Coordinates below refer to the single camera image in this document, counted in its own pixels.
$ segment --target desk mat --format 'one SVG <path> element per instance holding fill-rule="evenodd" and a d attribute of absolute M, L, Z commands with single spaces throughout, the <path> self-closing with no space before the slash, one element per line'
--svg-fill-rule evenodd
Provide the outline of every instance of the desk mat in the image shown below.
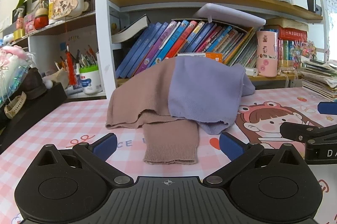
<path fill-rule="evenodd" d="M 279 148 L 286 141 L 279 134 L 284 121 L 315 126 L 337 123 L 337 115 L 321 115 L 317 105 L 324 99 L 304 88 L 257 90 L 243 97 L 236 123 L 228 132 L 247 143 L 259 142 L 268 148 Z M 71 148 L 80 142 L 93 143 L 114 132 L 117 151 L 107 162 L 136 180 L 137 176 L 199 176 L 207 175 L 229 163 L 220 151 L 219 136 L 208 135 L 202 129 L 198 147 L 198 163 L 194 165 L 150 165 L 142 161 L 146 143 L 143 130 L 105 128 L 108 100 L 70 102 L 61 105 L 40 120 L 0 155 L 0 223 L 19 224 L 22 220 L 14 201 L 14 190 L 26 168 L 44 144 L 53 143 L 58 149 Z M 292 142 L 300 153 L 301 143 Z M 319 224 L 337 223 L 336 165 L 312 168 L 324 193 L 315 220 Z"/>

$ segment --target red tassel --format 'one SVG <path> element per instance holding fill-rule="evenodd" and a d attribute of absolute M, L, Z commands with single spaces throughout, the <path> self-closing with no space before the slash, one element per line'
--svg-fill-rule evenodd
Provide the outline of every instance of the red tassel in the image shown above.
<path fill-rule="evenodd" d="M 76 78 L 75 78 L 75 72 L 74 67 L 72 66 L 72 59 L 71 54 L 69 52 L 69 45 L 67 44 L 67 63 L 68 63 L 68 72 L 69 72 L 69 84 L 75 85 L 76 84 Z"/>

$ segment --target brown knit sweater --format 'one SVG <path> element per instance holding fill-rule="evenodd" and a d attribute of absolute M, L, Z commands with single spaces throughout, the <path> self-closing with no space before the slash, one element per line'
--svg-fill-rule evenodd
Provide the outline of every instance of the brown knit sweater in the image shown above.
<path fill-rule="evenodd" d="M 117 88 L 107 111 L 108 129 L 143 126 L 150 164 L 197 162 L 198 126 L 194 121 L 173 118 L 168 95 L 175 58 L 164 60 Z"/>

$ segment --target crosshair marking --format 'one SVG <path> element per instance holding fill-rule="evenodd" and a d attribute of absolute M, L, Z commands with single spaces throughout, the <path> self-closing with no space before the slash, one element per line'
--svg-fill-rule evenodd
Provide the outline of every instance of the crosshair marking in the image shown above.
<path fill-rule="evenodd" d="M 165 180 L 163 183 L 166 184 L 166 185 L 168 186 L 168 185 L 171 185 L 171 184 L 174 183 L 174 182 L 171 181 L 171 180 Z"/>

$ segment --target pink cylindrical container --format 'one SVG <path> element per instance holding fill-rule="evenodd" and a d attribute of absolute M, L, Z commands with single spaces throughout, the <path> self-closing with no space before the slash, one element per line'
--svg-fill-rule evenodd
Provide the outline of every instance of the pink cylindrical container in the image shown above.
<path fill-rule="evenodd" d="M 258 31 L 257 61 L 258 74 L 264 77 L 277 75 L 277 33 L 273 31 Z"/>

